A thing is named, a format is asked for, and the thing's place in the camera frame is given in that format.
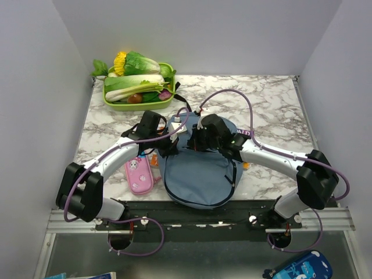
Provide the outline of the orange treehouse book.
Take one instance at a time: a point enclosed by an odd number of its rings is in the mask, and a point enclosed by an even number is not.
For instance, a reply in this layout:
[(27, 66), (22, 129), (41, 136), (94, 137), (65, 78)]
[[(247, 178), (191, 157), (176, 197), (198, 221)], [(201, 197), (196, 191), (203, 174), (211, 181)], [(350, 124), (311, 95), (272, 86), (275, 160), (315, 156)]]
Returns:
[(154, 153), (150, 159), (150, 166), (153, 167), (153, 168), (158, 168), (159, 167), (159, 163), (158, 163), (158, 155), (156, 153)]

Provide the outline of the blue fabric backpack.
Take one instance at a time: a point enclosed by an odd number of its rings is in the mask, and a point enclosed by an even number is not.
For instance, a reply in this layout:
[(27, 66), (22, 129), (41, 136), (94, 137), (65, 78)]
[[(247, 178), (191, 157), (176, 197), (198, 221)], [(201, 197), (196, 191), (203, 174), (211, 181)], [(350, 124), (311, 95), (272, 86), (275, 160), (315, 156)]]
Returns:
[(186, 132), (172, 149), (158, 149), (158, 166), (169, 197), (196, 209), (213, 209), (227, 203), (242, 177), (243, 164), (226, 159), (218, 151), (189, 148), (192, 128), (199, 117), (191, 113)]

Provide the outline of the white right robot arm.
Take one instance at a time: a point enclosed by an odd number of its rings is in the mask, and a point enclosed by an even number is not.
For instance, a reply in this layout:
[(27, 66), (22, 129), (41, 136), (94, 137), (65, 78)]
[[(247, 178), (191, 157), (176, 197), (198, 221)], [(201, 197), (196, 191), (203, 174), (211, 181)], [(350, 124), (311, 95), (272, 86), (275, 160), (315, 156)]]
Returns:
[(275, 228), (282, 227), (302, 210), (324, 209), (339, 182), (322, 152), (295, 154), (265, 146), (254, 139), (253, 133), (230, 131), (216, 114), (202, 116), (192, 126), (188, 146), (195, 151), (216, 150), (226, 159), (258, 164), (295, 180), (297, 188), (277, 198), (267, 214), (269, 224)]

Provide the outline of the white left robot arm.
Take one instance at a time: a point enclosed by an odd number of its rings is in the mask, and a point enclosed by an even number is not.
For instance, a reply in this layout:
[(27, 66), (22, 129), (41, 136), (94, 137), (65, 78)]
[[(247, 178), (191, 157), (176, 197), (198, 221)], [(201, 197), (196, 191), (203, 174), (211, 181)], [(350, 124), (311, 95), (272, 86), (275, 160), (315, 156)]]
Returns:
[(160, 114), (146, 111), (138, 124), (123, 132), (102, 154), (83, 164), (73, 162), (66, 167), (56, 197), (56, 205), (63, 210), (66, 222), (107, 219), (117, 230), (128, 225), (125, 205), (113, 198), (105, 198), (103, 185), (119, 168), (145, 150), (171, 147), (185, 122), (176, 116), (168, 129), (160, 130), (161, 119), (163, 116)]

